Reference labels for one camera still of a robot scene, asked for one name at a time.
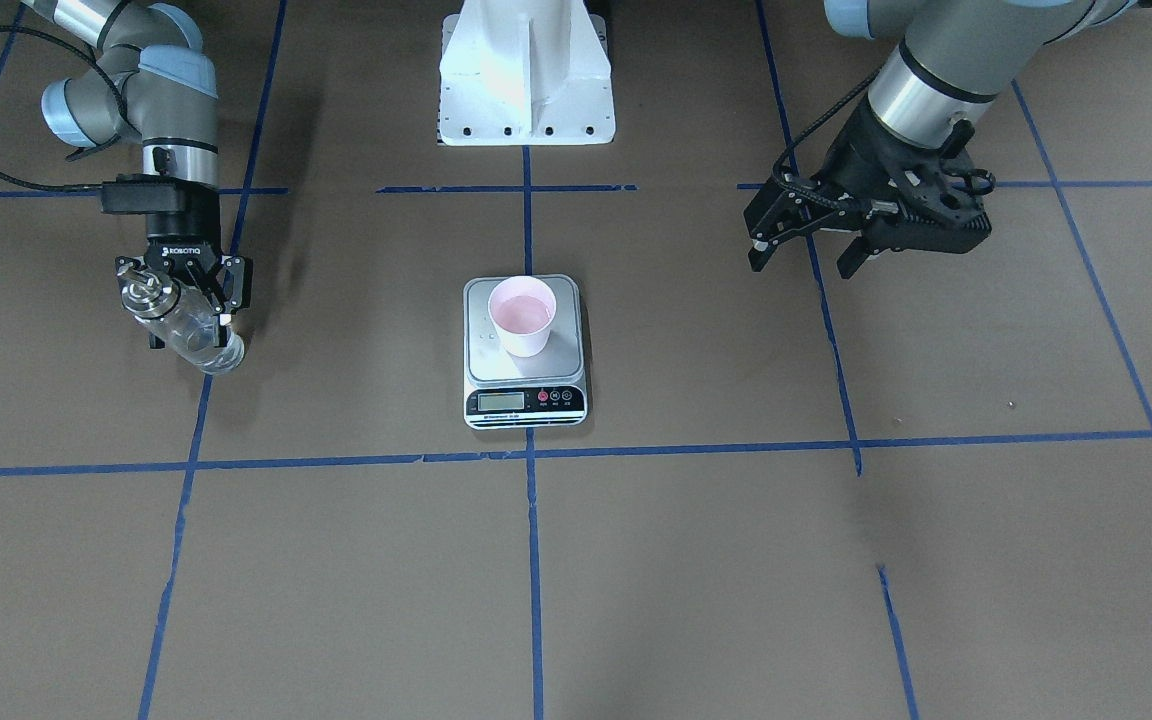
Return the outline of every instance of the floor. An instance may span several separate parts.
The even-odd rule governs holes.
[[[146,350],[141,220],[0,182],[0,717],[1152,719],[1152,10],[984,120],[993,237],[844,282],[741,220],[890,50],[819,3],[616,3],[616,142],[532,150],[434,143],[452,0],[182,5],[250,353]],[[138,168],[60,161],[56,53],[0,38],[0,164]],[[461,287],[524,272],[593,414],[471,432]]]

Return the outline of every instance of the digital kitchen scale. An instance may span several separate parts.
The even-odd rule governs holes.
[[[471,429],[575,425],[589,416],[579,290],[567,275],[535,275],[554,291],[550,341],[533,357],[509,355],[488,318],[488,296],[506,278],[465,286],[465,422]]]

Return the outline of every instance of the black cable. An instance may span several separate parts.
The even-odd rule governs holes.
[[[816,119],[812,124],[806,127],[806,129],[804,129],[803,132],[799,132],[799,136],[795,137],[794,141],[790,141],[790,143],[788,143],[788,145],[785,147],[785,152],[781,152],[781,156],[780,158],[776,159],[776,162],[772,164],[772,179],[773,181],[776,181],[778,185],[781,185],[782,190],[795,191],[801,196],[803,196],[805,200],[814,202],[814,204],[817,205],[824,205],[826,206],[826,209],[851,210],[851,211],[863,210],[859,205],[859,202],[832,200],[828,199],[828,197],[826,196],[819,195],[818,192],[813,192],[812,188],[787,181],[787,179],[785,179],[785,174],[787,173],[788,168],[786,168],[785,164],[788,159],[790,159],[790,156],[794,154],[795,147],[801,145],[801,143],[803,143],[803,141],[805,141],[808,137],[812,136],[812,132],[818,131],[818,129],[820,129],[820,126],[828,123],[829,120],[832,120],[838,114],[839,109],[846,108],[847,104],[849,104],[851,100],[855,100],[856,96],[861,94],[861,92],[863,92],[865,88],[869,88],[870,83],[873,83],[874,78],[878,77],[878,73],[880,73],[881,69],[882,67],[879,65],[879,67],[876,68],[874,71],[870,73],[865,79],[861,81],[859,85],[856,85],[856,88],[851,88],[850,91],[847,91],[847,94],[842,96],[841,100],[838,100],[835,104],[833,104],[832,108],[826,109],[824,114],[820,115],[818,119]]]
[[[108,74],[106,74],[105,70],[101,69],[101,67],[96,63],[96,60],[93,60],[92,58],[88,58],[88,54],[83,53],[82,50],[78,50],[78,47],[74,47],[73,45],[68,44],[68,41],[61,40],[61,38],[55,37],[54,35],[43,32],[40,31],[40,29],[32,29],[28,26],[0,26],[0,35],[1,33],[28,35],[41,38],[41,40],[51,41],[52,45],[56,45],[60,47],[65,47],[65,50],[68,50],[70,54],[77,56],[77,59],[81,59],[83,63],[86,63],[88,67],[96,70],[97,76],[100,76],[100,78],[105,81],[105,85],[108,85],[109,91],[113,92],[114,94],[114,101],[118,104],[119,116],[122,118],[123,122],[128,123],[129,127],[134,127],[132,121],[127,118],[127,99],[123,97],[122,92],[118,90],[118,86],[114,85],[114,81],[109,78]],[[113,145],[114,142],[118,142],[116,135],[113,138],[109,138],[108,142],[101,143],[101,146],[108,147],[109,145]],[[44,183],[23,181],[23,179],[9,176],[9,174],[3,173],[3,170],[0,170],[0,179],[13,184],[18,184],[20,187],[28,187],[29,190],[41,190],[45,192],[86,192],[92,190],[100,190],[99,183],[44,184]]]

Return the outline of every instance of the paper cup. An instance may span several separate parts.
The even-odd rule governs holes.
[[[541,279],[516,275],[500,281],[488,297],[488,316],[500,347],[513,356],[531,357],[550,341],[558,300]]]

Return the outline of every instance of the clear plastic bottle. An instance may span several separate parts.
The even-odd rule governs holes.
[[[129,264],[118,271],[118,281],[123,306],[136,316],[136,323],[202,372],[220,376],[242,363],[247,343],[229,332],[229,341],[217,347],[217,317],[198,288]]]

